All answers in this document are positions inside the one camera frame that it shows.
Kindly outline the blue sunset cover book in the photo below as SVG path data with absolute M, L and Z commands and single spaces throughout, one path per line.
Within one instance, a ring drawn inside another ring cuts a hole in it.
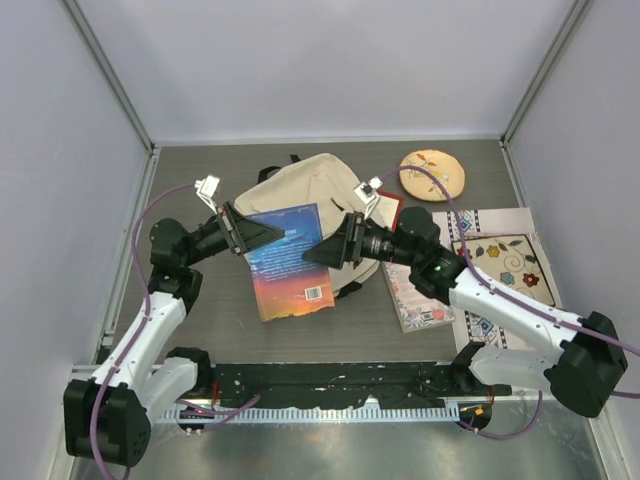
M 249 216 L 284 231 L 284 237 L 248 253 L 262 322 L 300 317 L 335 306 L 326 266 L 308 262 L 303 254 L 323 240 L 315 204 L 299 205 Z

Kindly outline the cream canvas backpack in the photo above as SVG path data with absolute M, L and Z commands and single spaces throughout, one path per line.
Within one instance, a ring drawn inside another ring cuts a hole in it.
M 346 163 L 333 154 L 322 153 L 305 160 L 296 158 L 288 166 L 261 171 L 256 186 L 238 196 L 234 206 L 249 217 L 315 204 L 325 240 L 341 225 L 346 214 L 362 209 L 353 191 L 360 182 Z M 375 260 L 363 260 L 356 268 L 328 268 L 334 300 L 360 290 L 378 268 Z

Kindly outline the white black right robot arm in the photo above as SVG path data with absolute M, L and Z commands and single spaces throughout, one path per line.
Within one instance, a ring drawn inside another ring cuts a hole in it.
M 394 230 L 348 213 L 303 257 L 333 269 L 362 259 L 405 265 L 423 296 L 493 321 L 528 344 L 526 350 L 474 344 L 471 359 L 451 371 L 462 394 L 485 385 L 524 387 L 548 392 L 572 412 L 595 418 L 628 368 L 611 319 L 598 312 L 581 317 L 501 287 L 441 244 L 439 226 L 422 207 L 403 209 Z

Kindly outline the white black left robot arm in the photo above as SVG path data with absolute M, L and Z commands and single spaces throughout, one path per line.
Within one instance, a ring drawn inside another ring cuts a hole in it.
M 181 395 L 205 397 L 213 385 L 207 352 L 187 348 L 153 367 L 160 350 L 195 304 L 203 276 L 194 264 L 230 251 L 242 256 L 285 233 L 240 214 L 230 203 L 194 231 L 172 218 L 150 230 L 152 272 L 137 316 L 109 357 L 63 395 L 69 455 L 136 466 L 154 424 Z

